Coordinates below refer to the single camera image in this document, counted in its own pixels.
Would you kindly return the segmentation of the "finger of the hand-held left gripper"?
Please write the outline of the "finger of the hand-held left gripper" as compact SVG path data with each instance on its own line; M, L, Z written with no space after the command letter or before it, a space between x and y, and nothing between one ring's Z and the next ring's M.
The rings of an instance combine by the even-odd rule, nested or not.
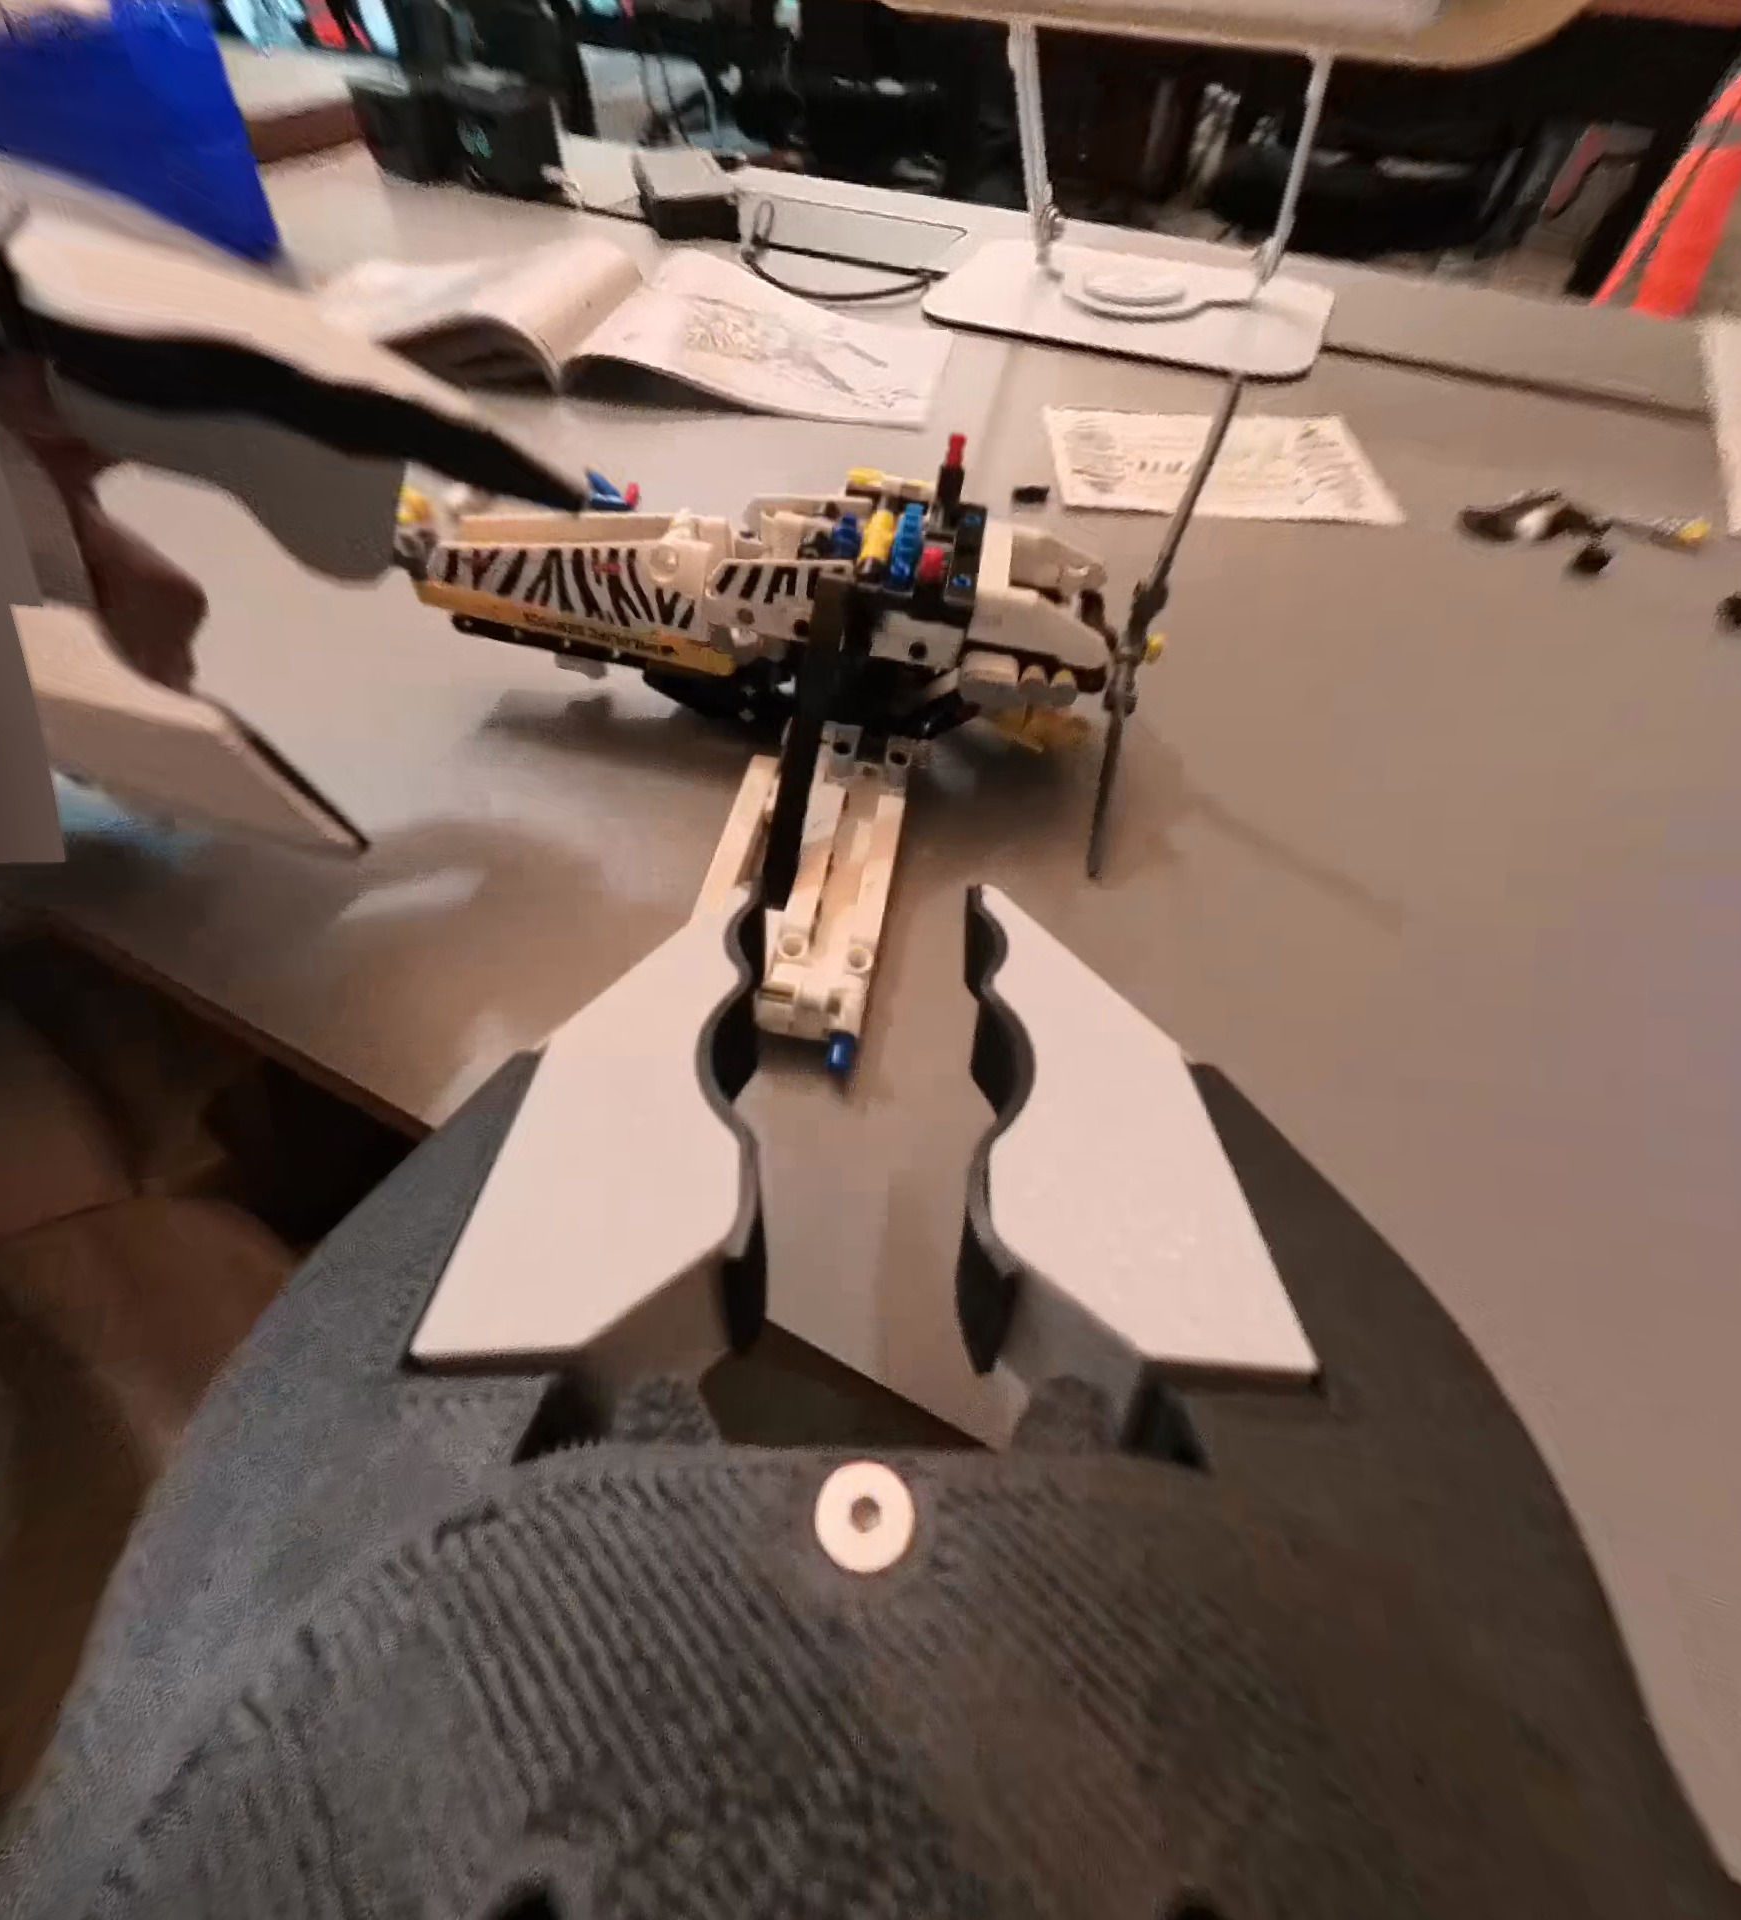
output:
M59 215L0 244L24 342L75 386L163 417L250 420L337 453L526 503L581 503L457 387L331 322L306 295Z
M110 506L107 488L125 467L235 499L300 566L353 583L390 570L413 467L531 508L585 503L583 467L405 365L63 365L60 416L95 467L70 509L90 559L165 563Z

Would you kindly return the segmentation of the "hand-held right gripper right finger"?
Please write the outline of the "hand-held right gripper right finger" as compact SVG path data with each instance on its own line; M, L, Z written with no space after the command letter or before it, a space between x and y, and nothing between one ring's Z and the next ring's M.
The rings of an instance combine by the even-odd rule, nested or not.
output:
M1001 886L964 897L961 1341L1010 1381L1317 1381L1184 1047Z

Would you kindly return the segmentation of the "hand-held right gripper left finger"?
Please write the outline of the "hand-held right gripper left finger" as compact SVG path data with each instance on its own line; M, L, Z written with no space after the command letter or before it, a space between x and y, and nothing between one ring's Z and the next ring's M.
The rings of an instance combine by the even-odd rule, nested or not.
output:
M416 1322L419 1368L707 1368L767 1320L764 903L728 893L542 1045Z

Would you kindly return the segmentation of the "zebra striped lego helicopter model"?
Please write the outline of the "zebra striped lego helicopter model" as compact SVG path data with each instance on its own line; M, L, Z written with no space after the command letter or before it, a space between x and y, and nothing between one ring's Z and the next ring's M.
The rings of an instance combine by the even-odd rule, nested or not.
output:
M396 558L417 597L470 635L590 676L635 668L661 698L779 743L761 877L759 1026L818 1045L847 1081L882 952L909 788L935 740L981 725L1022 745L1103 719L1085 855L1101 877L1123 736L1156 622L1241 381L1120 626L1105 568L993 516L964 490L952 434L930 480L855 467L821 495L745 516L499 511L470 488L405 486Z

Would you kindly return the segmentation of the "open lego instruction booklet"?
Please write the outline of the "open lego instruction booklet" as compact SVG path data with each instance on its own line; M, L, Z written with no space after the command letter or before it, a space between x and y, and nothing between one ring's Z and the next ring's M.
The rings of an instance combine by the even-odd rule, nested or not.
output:
M571 392L630 372L732 410L922 427L948 338L856 320L716 254L651 271L601 238L447 262L366 260L318 292L325 316L470 390Z

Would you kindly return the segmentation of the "person's left hand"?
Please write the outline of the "person's left hand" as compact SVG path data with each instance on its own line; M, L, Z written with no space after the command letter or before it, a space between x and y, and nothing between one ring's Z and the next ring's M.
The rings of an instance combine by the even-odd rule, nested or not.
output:
M198 582L104 509L98 478L112 461L83 442L42 461L67 514L98 622L114 653L169 691L195 691L195 635L209 614Z

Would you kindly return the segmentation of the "blue plastic storage bin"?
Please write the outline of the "blue plastic storage bin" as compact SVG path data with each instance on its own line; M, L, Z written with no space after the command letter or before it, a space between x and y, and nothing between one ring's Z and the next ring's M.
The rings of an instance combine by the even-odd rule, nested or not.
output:
M0 4L0 157L247 260L281 247L207 4Z

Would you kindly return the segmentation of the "black battery chargers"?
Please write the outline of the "black battery chargers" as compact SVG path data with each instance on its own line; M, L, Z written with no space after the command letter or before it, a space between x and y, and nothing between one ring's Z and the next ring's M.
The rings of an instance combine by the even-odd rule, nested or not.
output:
M523 203L560 196L561 127L545 86L468 65L356 73L347 86L379 172Z

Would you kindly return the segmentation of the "black power adapter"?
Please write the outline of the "black power adapter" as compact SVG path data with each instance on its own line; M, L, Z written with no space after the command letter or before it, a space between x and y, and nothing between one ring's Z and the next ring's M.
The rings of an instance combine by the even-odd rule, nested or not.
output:
M732 172L696 146L635 149L630 154L644 226L665 244L738 244L741 213Z

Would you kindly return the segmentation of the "zebra print sticker sheet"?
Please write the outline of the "zebra print sticker sheet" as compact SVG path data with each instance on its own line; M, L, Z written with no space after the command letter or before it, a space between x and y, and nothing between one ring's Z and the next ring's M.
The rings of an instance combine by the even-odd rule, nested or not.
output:
M1042 411L1053 486L1077 514L1172 516L1209 436L1202 416ZM1406 514L1349 426L1238 414L1196 506L1254 521L1400 525Z

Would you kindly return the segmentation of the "silver monitor stand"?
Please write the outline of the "silver monitor stand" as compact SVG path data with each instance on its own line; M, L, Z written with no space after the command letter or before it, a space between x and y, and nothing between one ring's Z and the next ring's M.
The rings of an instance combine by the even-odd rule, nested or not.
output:
M1285 253L1333 73L1312 52L1296 152L1271 233L1241 267L1092 248L1066 238L1050 178L1039 28L1009 21L1006 56L1025 175L1026 236L968 253L924 296L930 322L1184 372L1281 381L1322 355L1336 291L1289 274Z

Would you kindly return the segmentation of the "orange striped object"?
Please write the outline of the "orange striped object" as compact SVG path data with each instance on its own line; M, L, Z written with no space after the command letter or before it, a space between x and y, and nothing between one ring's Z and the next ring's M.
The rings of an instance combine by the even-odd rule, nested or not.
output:
M1741 195L1741 67L1712 103L1593 292L1593 305L1686 316Z

